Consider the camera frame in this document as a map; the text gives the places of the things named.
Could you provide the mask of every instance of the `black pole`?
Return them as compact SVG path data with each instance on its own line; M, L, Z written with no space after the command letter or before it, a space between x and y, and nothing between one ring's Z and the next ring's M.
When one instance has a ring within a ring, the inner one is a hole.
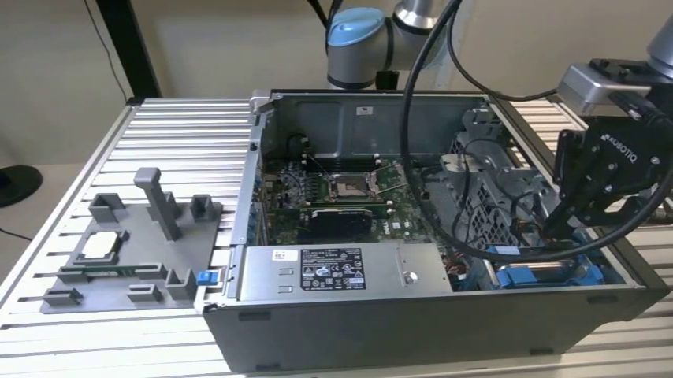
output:
M125 78L138 98L160 97L130 0L96 0Z

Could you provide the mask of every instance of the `power supply label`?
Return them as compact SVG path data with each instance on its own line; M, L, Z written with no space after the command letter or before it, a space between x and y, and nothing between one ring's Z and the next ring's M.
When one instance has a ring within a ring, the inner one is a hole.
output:
M359 248L301 250L304 291L364 290L364 264Z

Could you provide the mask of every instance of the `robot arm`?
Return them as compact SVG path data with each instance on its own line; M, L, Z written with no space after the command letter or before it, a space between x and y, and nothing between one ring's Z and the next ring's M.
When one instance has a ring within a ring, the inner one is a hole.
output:
M391 17L373 8L336 13L328 30L329 86L364 89L373 85L377 71L408 69L446 3L447 0L401 0Z
M568 221L586 226L623 224L646 203L638 194L650 192L673 169L673 17L647 53L647 62L594 59L587 65L571 65L563 76L558 93L566 102L583 111L615 105L630 118L598 117L584 131L559 134L554 182L562 202L543 224L550 238L570 239ZM624 197L623 206L607 212ZM673 223L667 202L650 222Z

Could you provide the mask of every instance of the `black stand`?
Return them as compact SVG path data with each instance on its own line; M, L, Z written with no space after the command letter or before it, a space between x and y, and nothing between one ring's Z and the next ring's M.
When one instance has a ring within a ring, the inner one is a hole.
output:
M42 175L28 165L0 169L0 207L22 201L42 185Z

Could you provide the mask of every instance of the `label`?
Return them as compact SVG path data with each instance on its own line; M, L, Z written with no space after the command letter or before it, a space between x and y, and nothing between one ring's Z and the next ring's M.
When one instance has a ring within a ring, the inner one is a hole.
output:
M357 116L371 116L373 114L372 106L357 106L355 108L355 115Z
M300 268L300 287L304 291L367 288L359 248L301 250Z
M273 250L273 255L271 260L273 261L296 261L299 257L297 250Z

